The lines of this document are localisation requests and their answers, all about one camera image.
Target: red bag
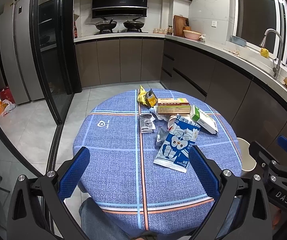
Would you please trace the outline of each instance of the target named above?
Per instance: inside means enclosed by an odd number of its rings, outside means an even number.
[[[8,99],[11,103],[13,103],[13,104],[16,103],[13,99],[13,96],[11,94],[9,87],[5,87],[0,91],[0,99],[1,99],[1,101]]]

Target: faucet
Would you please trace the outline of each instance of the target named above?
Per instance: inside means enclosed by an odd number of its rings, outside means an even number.
[[[281,57],[282,57],[282,51],[283,51],[283,42],[282,42],[282,38],[280,34],[274,29],[267,29],[266,32],[264,33],[264,38],[262,42],[260,43],[260,47],[265,49],[266,41],[267,41],[267,34],[270,32],[275,33],[279,37],[279,40],[280,40],[277,67],[273,67],[272,69],[274,73],[273,74],[274,78],[277,78],[279,71],[280,71],[280,63],[281,63]]]

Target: tablecloth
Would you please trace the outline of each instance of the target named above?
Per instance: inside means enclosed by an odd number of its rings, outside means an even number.
[[[201,128],[196,144],[219,167],[241,174],[240,148],[227,121],[211,106],[171,90],[153,90],[158,98],[186,98],[217,122],[218,133]],[[191,165],[187,173],[153,163],[159,147],[156,134],[139,131],[138,90],[107,99],[86,117],[73,144],[73,154],[85,146],[90,163],[81,178],[85,189],[123,230],[137,235],[144,230],[171,234],[198,227],[213,199],[205,193]],[[155,120],[156,127],[167,127]]]

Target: wooden cutting board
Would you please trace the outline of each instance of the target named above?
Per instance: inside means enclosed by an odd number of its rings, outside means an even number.
[[[174,25],[174,35],[179,37],[184,37],[183,27],[187,26],[186,20],[189,20],[186,17],[175,15],[173,17],[173,25]]]

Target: range hood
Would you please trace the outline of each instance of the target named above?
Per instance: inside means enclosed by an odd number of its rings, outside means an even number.
[[[92,0],[92,18],[147,17],[148,0]]]

